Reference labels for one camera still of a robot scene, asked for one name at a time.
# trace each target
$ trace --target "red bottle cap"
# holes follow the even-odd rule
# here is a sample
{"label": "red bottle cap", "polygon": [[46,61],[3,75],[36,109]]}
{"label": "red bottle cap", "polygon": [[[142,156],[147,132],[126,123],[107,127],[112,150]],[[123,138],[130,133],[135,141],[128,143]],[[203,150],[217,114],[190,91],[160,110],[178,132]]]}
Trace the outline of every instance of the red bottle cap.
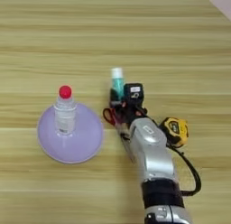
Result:
{"label": "red bottle cap", "polygon": [[61,98],[70,98],[71,97],[71,88],[69,86],[60,87],[60,97]]}

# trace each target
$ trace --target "black object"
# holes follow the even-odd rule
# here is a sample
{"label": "black object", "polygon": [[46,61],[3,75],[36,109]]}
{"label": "black object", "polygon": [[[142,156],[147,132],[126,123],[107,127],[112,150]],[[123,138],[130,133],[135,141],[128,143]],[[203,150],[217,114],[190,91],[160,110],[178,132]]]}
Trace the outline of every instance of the black object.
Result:
{"label": "black object", "polygon": [[129,106],[142,107],[144,100],[141,83],[127,83],[124,86],[125,102]]}
{"label": "black object", "polygon": [[143,203],[147,209],[151,206],[178,206],[184,208],[179,185],[169,179],[159,179],[142,184]]}

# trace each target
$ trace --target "white wall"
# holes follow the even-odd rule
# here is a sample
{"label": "white wall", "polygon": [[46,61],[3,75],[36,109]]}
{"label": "white wall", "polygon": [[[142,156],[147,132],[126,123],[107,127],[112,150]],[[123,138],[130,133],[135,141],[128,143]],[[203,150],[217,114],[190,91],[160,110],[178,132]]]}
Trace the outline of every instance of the white wall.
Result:
{"label": "white wall", "polygon": [[224,15],[231,20],[231,0],[210,0]]}

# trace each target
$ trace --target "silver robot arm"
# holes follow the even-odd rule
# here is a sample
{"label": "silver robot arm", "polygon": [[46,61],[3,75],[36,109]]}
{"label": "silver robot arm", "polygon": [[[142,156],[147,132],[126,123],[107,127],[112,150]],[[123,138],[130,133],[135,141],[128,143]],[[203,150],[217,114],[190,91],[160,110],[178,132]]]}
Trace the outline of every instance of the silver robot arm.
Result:
{"label": "silver robot arm", "polygon": [[136,118],[129,131],[130,151],[140,173],[145,224],[192,224],[165,134],[148,117]]}

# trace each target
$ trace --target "small bottle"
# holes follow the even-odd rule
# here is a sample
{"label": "small bottle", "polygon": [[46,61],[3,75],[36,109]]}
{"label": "small bottle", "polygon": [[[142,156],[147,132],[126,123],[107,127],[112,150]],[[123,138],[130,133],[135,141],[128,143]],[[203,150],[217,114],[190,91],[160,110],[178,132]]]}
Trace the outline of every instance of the small bottle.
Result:
{"label": "small bottle", "polygon": [[58,133],[68,135],[75,129],[77,104],[71,96],[71,88],[62,86],[54,105],[55,127]]}
{"label": "small bottle", "polygon": [[124,77],[122,68],[112,69],[112,88],[117,92],[119,99],[124,96]]}

